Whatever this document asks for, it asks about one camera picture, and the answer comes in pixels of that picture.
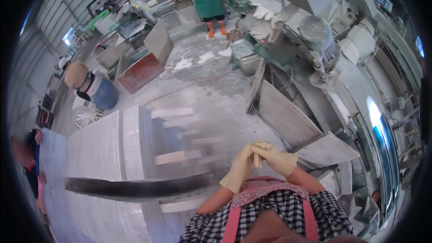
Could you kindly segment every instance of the blue barrel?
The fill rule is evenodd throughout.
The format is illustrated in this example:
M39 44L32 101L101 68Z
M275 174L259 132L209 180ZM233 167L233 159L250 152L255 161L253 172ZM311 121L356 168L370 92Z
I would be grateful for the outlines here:
M118 90L110 80L104 77L101 80L101 86L92 96L92 101L101 109L112 109L118 101Z

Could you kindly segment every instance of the green machine part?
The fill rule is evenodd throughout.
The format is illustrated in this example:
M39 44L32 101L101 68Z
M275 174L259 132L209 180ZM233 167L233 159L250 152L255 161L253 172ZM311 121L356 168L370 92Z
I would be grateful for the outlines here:
M99 20L99 19L104 19L105 17L107 17L109 14L109 10L104 10L103 12L99 13L98 16L96 16L93 20L90 21L89 25L87 26L87 28L89 30L94 31L95 28L95 23Z

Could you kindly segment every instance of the stack of stone slabs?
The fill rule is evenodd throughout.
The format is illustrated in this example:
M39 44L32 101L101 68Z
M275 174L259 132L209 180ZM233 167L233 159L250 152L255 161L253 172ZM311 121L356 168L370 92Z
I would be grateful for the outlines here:
M169 180L207 173L207 164L183 166L181 163L155 164L155 156L178 151L200 150L203 147L185 140L180 127L165 128L162 118L151 118L151 111L136 105L123 112L124 163L127 180Z
M161 204L177 199L208 196L216 189L201 189L154 200L118 201L66 191L74 224L101 243L177 242L196 209L163 213Z
M125 181L123 116L116 111L66 140L66 177Z
M169 180L207 173L208 164L156 165L155 156L200 150L180 127L164 128L162 118L151 119L151 111L136 105L116 111L74 133L66 140L66 177L108 181Z

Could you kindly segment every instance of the red board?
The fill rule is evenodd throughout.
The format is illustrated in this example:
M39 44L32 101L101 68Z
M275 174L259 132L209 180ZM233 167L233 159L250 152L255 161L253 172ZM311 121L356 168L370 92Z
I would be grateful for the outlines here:
M152 53L148 53L122 73L117 81L132 94L163 72L163 67Z

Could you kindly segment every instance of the gingham shirt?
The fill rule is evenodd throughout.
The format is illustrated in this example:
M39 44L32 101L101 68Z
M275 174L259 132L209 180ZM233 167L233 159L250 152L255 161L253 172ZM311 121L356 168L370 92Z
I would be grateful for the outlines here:
M339 234L353 233L347 214L330 192L318 192L311 195L309 201L314 211L320 241L327 241ZM179 242L221 242L230 207L231 202L216 214L195 214L186 224ZM259 213L266 208L273 208L291 231L306 237L302 198L291 190L278 190L241 207L235 242L240 242L246 236Z

